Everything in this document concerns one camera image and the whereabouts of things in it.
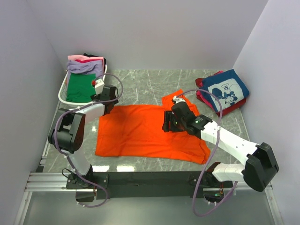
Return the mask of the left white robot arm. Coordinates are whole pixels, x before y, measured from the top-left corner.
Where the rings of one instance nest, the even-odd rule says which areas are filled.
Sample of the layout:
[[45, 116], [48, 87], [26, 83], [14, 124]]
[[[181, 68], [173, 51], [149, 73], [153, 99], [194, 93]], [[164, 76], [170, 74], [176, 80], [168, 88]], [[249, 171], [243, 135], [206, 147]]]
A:
[[109, 114], [118, 103], [118, 98], [118, 88], [105, 85], [101, 93], [92, 96], [91, 104], [70, 110], [61, 108], [57, 111], [48, 142], [64, 155], [71, 166], [70, 175], [67, 177], [68, 184], [89, 188], [96, 183], [92, 165], [80, 150], [85, 123]]

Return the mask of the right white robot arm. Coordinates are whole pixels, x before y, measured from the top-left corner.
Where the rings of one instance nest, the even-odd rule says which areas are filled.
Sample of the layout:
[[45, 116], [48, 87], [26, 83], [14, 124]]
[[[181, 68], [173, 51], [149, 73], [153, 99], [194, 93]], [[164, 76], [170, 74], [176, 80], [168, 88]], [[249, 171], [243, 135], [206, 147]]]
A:
[[215, 163], [206, 175], [211, 187], [223, 181], [245, 182], [255, 191], [262, 192], [279, 171], [270, 145], [247, 141], [219, 126], [205, 115], [196, 116], [186, 102], [178, 102], [164, 112], [164, 132], [187, 132], [201, 140], [218, 146], [239, 163]]

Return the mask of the orange t shirt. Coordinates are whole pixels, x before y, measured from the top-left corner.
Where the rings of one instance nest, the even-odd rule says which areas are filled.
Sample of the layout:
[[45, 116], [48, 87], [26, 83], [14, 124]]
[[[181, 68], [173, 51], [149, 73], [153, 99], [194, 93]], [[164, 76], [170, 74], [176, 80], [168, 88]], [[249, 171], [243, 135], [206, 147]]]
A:
[[210, 149], [187, 132], [164, 132], [164, 112], [178, 90], [162, 97], [162, 105], [120, 105], [100, 117], [95, 155], [167, 158], [205, 164]]

